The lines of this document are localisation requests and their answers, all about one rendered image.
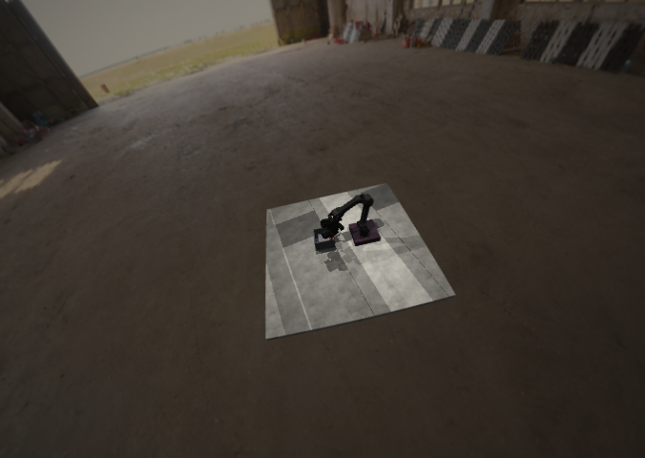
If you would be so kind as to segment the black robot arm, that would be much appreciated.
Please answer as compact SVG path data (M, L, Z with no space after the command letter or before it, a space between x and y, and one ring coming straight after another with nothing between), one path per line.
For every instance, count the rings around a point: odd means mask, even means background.
M327 227L326 228L327 230L330 226L337 227L339 225L339 221L342 220L344 213L347 212L352 207L354 207L355 205L357 205L358 203L362 203L364 207L363 207L361 219L357 221L356 225L360 229L361 238L369 237L368 232L370 230L367 227L366 220L367 220L369 209L374 203L374 198L370 194L357 195L349 202L347 202L345 205L333 209L331 213L328 215L328 219L321 220L321 227L322 228ZM331 216L333 216L333 218Z

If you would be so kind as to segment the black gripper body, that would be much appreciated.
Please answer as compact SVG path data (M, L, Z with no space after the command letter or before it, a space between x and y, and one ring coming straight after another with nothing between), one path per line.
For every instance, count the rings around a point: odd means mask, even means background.
M322 231L322 232L321 232L321 235L322 235L325 239L328 239L328 238L329 238L333 233L337 232L337 231L339 230L339 228L341 229L341 231L344 229L344 227L343 227L343 225L342 225L341 223L339 223L339 225L338 225L337 227L332 227L332 226L330 226L330 227L328 228L329 230L328 230L328 231L326 231L326 230Z

